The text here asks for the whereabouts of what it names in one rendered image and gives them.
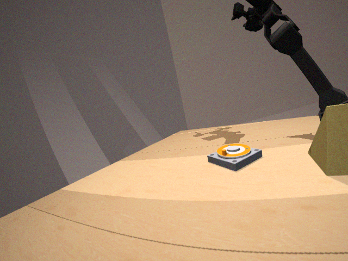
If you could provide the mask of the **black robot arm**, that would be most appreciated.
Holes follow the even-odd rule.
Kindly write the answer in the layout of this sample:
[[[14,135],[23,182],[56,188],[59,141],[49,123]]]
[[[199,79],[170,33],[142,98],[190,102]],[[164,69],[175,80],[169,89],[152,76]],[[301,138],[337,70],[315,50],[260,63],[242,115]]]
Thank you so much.
[[[252,6],[257,8],[255,15],[246,16],[245,29],[249,31],[258,31],[262,28],[258,20],[264,25],[264,36],[270,45],[279,52],[289,55],[303,72],[305,77],[313,86],[319,95],[318,113],[320,121],[326,107],[331,105],[348,104],[347,95],[340,89],[334,88],[318,65],[303,48],[302,35],[298,32],[300,29],[285,14],[282,15],[281,8],[273,0],[246,0]],[[273,34],[271,27],[278,20],[285,21]],[[286,22],[290,21],[290,23]]]

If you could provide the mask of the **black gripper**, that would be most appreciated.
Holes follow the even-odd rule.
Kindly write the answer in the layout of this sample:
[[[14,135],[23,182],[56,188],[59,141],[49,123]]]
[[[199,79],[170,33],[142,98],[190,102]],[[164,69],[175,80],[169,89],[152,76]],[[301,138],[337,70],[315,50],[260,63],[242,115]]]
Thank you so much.
[[[255,13],[257,10],[257,8],[253,7],[253,8],[248,8],[248,11],[244,11],[244,6],[240,3],[235,3],[234,4],[234,9],[233,9],[233,17],[231,20],[235,20],[236,18],[239,19],[240,17],[246,17],[248,15],[255,15],[256,18],[257,14]],[[262,26],[263,28],[263,24],[261,23],[261,20],[258,20],[259,24]]]

